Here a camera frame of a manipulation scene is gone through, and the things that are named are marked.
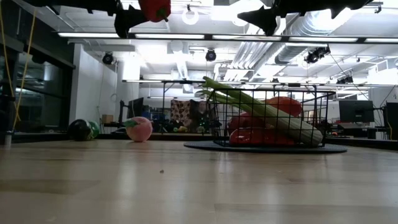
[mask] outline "glass wall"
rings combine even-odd
[[[24,67],[27,73],[22,88]],[[22,133],[63,132],[67,129],[70,82],[68,72],[26,54],[19,55],[16,98],[21,94],[20,121],[16,131]]]

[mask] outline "yellow cable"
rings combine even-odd
[[[14,90],[12,90],[12,81],[11,81],[11,76],[10,76],[10,68],[8,66],[8,57],[7,57],[7,47],[6,47],[6,38],[4,36],[4,25],[2,22],[2,9],[1,9],[1,4],[0,4],[0,25],[1,25],[1,37],[2,37],[2,47],[4,51],[4,59],[6,61],[6,70],[7,70],[7,75],[8,75],[8,83],[10,84],[10,90],[11,90],[11,96],[14,97]],[[17,103],[14,101],[14,106],[15,109],[17,109]],[[21,121],[18,113],[17,113],[17,118],[19,121]]]
[[[22,90],[24,89],[25,76],[26,76],[26,72],[27,72],[27,63],[29,62],[30,47],[32,46],[33,30],[35,27],[35,21],[36,21],[36,8],[35,8],[35,11],[33,12],[32,28],[30,29],[29,44],[27,46],[27,57],[26,57],[26,62],[25,62],[24,74],[22,76],[21,92],[19,93],[19,97],[18,97],[17,114],[19,111],[19,105],[21,104],[21,98],[22,98],[22,94],[23,94]],[[17,117],[15,117],[14,125],[12,126],[12,132],[14,132],[16,123],[17,123]]]

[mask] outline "computer monitor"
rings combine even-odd
[[[374,122],[373,101],[340,100],[341,122]]]
[[[129,101],[127,110],[127,118],[133,118],[136,116],[142,116],[142,110],[144,109],[144,98],[138,98]]]

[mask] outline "cardboard box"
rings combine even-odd
[[[103,124],[109,124],[112,122],[113,122],[113,115],[107,115],[107,114],[102,115],[102,123]]]

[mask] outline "green ball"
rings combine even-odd
[[[97,136],[100,134],[100,126],[98,126],[98,123],[95,121],[89,121],[91,130],[93,131],[93,139],[97,138]]]

